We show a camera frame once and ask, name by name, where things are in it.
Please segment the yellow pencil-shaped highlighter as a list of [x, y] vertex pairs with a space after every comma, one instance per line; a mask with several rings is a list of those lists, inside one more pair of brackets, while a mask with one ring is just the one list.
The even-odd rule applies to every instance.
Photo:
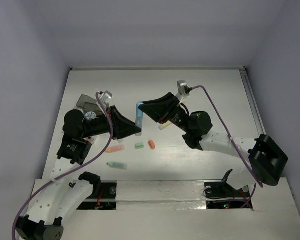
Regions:
[[162, 131], [164, 130], [165, 128], [169, 127], [172, 123], [170, 121], [167, 121], [166, 123], [164, 124], [161, 124], [158, 128]]

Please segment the blue pencil-shaped highlighter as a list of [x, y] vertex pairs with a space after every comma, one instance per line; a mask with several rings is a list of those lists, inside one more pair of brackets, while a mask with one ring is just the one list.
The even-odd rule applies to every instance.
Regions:
[[144, 113], [140, 109], [137, 110], [137, 106], [136, 106], [135, 125], [141, 130], [143, 127], [143, 115]]

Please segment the blue cap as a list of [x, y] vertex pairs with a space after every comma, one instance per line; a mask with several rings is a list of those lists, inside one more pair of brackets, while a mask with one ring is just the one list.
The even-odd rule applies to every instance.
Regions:
[[140, 110], [140, 106], [142, 106], [144, 103], [143, 102], [138, 102], [137, 104], [136, 104], [136, 109], [137, 110]]

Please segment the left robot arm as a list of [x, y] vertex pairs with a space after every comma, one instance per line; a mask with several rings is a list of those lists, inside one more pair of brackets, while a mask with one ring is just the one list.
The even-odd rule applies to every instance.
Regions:
[[57, 152], [47, 186], [35, 204], [20, 216], [15, 229], [24, 240], [59, 240], [64, 233], [64, 224], [81, 203], [88, 197], [100, 194], [100, 176], [84, 172], [78, 179], [73, 175], [58, 177], [83, 166], [98, 135], [112, 133], [111, 139], [124, 139], [139, 134], [142, 130], [134, 122], [122, 116], [115, 106], [102, 109], [93, 103], [76, 106], [64, 117], [63, 138]]

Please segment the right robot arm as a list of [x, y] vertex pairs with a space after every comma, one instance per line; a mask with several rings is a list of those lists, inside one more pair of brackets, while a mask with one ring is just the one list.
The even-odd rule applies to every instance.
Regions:
[[210, 115], [205, 111], [188, 114], [182, 107], [188, 94], [171, 92], [165, 96], [139, 103], [138, 109], [159, 124], [171, 122], [185, 132], [182, 136], [191, 149], [210, 151], [236, 157], [243, 167], [231, 169], [226, 180], [220, 183], [225, 196], [232, 196], [238, 189], [259, 184], [277, 186], [288, 162], [288, 156], [266, 134], [258, 138], [232, 137], [229, 132], [213, 131]]

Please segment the orange pencil-shaped highlighter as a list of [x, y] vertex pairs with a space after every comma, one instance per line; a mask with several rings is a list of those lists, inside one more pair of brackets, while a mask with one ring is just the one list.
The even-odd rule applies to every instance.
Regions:
[[117, 145], [117, 146], [112, 146], [109, 147], [105, 150], [106, 153], [115, 153], [115, 152], [119, 152], [119, 151], [123, 151], [125, 150], [125, 146], [124, 145]]

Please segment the green cap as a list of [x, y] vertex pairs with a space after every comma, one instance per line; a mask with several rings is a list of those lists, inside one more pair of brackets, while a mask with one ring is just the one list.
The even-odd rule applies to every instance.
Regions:
[[135, 144], [135, 148], [136, 148], [136, 149], [141, 149], [141, 148], [144, 148], [144, 147], [145, 147], [145, 145], [144, 145], [143, 142], [141, 142], [141, 143], [136, 143], [136, 144]]

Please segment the clear plastic bin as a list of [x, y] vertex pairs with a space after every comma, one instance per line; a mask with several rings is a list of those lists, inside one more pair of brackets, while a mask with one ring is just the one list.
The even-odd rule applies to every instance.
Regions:
[[95, 136], [90, 136], [90, 137], [86, 137], [84, 138], [86, 141], [88, 141], [89, 143], [91, 143], [92, 145], [95, 143], [96, 141], [96, 137]]

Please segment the orange cap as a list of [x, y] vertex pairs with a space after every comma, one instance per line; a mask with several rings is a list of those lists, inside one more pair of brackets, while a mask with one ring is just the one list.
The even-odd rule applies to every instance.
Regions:
[[154, 143], [152, 140], [149, 140], [149, 141], [148, 141], [148, 144], [149, 144], [149, 147], [150, 147], [152, 150], [154, 150], [154, 149], [156, 148], [156, 145], [155, 145], [155, 143]]

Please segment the green pencil-shaped highlighter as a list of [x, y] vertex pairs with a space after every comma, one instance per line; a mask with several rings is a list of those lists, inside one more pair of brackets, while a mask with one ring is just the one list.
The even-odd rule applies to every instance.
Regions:
[[128, 169], [128, 165], [126, 163], [107, 162], [106, 165], [113, 169], [119, 169], [119, 170], [127, 170]]

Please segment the grey smoked plastic bin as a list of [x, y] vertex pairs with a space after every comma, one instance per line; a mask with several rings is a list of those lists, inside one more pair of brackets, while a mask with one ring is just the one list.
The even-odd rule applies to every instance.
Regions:
[[88, 95], [82, 94], [76, 105], [77, 108], [82, 109], [84, 112], [100, 112], [101, 109], [98, 106], [98, 102], [96, 99], [93, 99], [92, 97]]

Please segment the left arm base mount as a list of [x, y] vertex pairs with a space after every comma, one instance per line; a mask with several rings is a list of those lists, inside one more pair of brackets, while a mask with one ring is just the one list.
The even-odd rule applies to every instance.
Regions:
[[109, 211], [117, 209], [117, 182], [102, 182], [99, 193], [94, 193], [77, 210]]

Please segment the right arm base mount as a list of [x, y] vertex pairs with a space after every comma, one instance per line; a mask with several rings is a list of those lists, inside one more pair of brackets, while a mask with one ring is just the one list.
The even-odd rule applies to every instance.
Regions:
[[236, 190], [228, 184], [232, 171], [228, 170], [220, 181], [204, 183], [202, 195], [206, 199], [208, 210], [253, 209], [249, 190], [244, 193], [242, 188]]

